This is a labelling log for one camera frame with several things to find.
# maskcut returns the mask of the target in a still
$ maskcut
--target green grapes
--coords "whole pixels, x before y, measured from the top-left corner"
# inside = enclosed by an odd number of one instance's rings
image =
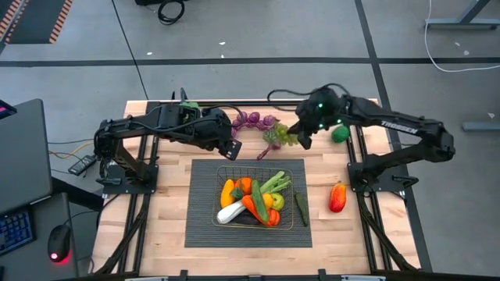
[[[293,146],[294,144],[298,144],[297,135],[288,134],[287,125],[275,123],[274,133],[276,133],[281,145],[288,144],[289,146]]]

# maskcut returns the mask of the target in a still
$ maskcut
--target yellow bell pepper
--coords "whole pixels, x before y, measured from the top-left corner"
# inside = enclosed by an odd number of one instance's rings
[[[220,207],[225,208],[234,203],[234,197],[231,195],[231,191],[234,189],[234,181],[227,180],[220,193]]]

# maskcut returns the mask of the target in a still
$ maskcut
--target concrete floor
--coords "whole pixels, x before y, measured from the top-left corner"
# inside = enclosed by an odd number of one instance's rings
[[[115,2],[136,59],[368,57],[352,1],[193,0],[186,2],[183,19],[170,27],[159,24],[153,12],[157,5],[152,11],[132,0]],[[426,57],[422,26],[427,1],[362,3],[379,58]],[[457,16],[468,3],[434,0],[433,16]],[[498,14],[500,2],[481,13]],[[430,49],[435,57],[498,57],[499,32],[431,30]],[[124,59],[131,57],[113,5],[102,0],[74,0],[56,44],[8,45],[0,54],[0,61]],[[455,136],[452,161],[409,165],[409,173],[420,178],[413,189],[433,270],[500,276],[495,262],[500,252],[495,239],[500,232],[495,188],[500,136],[460,129],[463,121],[491,121],[488,113],[500,116],[500,69],[442,73],[429,64],[396,64],[381,70],[393,110],[442,120]],[[189,98],[264,98],[274,88],[307,91],[328,82],[344,84],[354,95],[380,98],[370,64],[158,65],[140,66],[140,72],[151,99],[168,98],[180,87]],[[0,67],[0,77],[3,100],[43,99],[49,141],[89,138],[102,119],[121,117],[127,100],[144,99],[134,66]],[[68,152],[75,147],[50,148]],[[87,147],[80,155],[91,153]],[[66,170],[73,163],[51,158],[54,169]],[[55,175],[91,192],[100,189],[94,181],[97,167],[86,178]],[[82,215],[75,224],[95,227],[95,217]],[[92,247],[94,235],[89,230],[77,238],[80,256],[90,254],[85,249]]]

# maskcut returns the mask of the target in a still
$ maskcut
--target wire basket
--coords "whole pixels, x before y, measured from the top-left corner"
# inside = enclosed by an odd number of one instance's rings
[[[220,194],[227,180],[236,180],[248,176],[252,180],[258,180],[262,185],[267,180],[276,175],[279,171],[284,172],[284,176],[290,176],[291,185],[279,191],[279,193],[284,198],[284,207],[280,210],[280,222],[277,226],[266,227],[264,225],[245,225],[236,222],[229,222],[226,224],[221,224],[217,221],[217,213],[222,209],[220,207]],[[275,230],[289,230],[294,225],[294,183],[293,183],[293,173],[288,169],[273,169],[273,168],[258,168],[258,167],[232,167],[232,166],[221,166],[217,169],[216,175],[216,190],[213,199],[213,214],[212,222],[216,226],[224,227],[242,227],[242,228],[257,228],[257,229],[275,229]]]

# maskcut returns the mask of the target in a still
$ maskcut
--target butcher block tabletop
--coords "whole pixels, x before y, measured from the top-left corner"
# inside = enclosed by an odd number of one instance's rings
[[[147,101],[128,101],[124,116],[144,115],[147,104]],[[271,114],[289,126],[298,120],[293,112],[278,111],[271,106],[238,107],[245,112],[260,112],[261,116]],[[233,109],[223,110],[231,120],[236,118]],[[332,129],[313,135],[312,147],[307,151],[300,145],[286,145],[266,156],[266,159],[304,159],[311,248],[184,247],[191,160],[223,157],[216,150],[204,151],[195,146],[161,140],[158,184],[149,206],[140,275],[178,276],[182,269],[187,269],[190,276],[315,275],[318,269],[326,269],[327,274],[370,273],[355,194],[348,189],[347,203],[342,212],[333,213],[328,208],[332,186],[339,182],[349,185],[347,146],[331,142]],[[391,151],[384,128],[372,126],[363,128],[363,132],[368,153]],[[243,143],[238,159],[255,159],[267,147],[263,133],[255,129],[242,129],[237,138]],[[139,143],[140,137],[136,137],[125,140],[124,146],[137,156]],[[151,145],[152,137],[149,137],[145,155],[149,155]],[[360,160],[356,142],[355,149],[356,158]],[[388,192],[377,195],[385,233],[407,261],[418,268],[419,259],[404,201]],[[136,213],[141,207],[141,197]],[[129,202],[130,195],[121,194],[102,212],[92,255],[96,269],[104,264],[123,238]],[[372,236],[377,265],[382,269],[379,243],[375,235]],[[132,269],[135,244],[136,238],[130,244],[126,271]]]

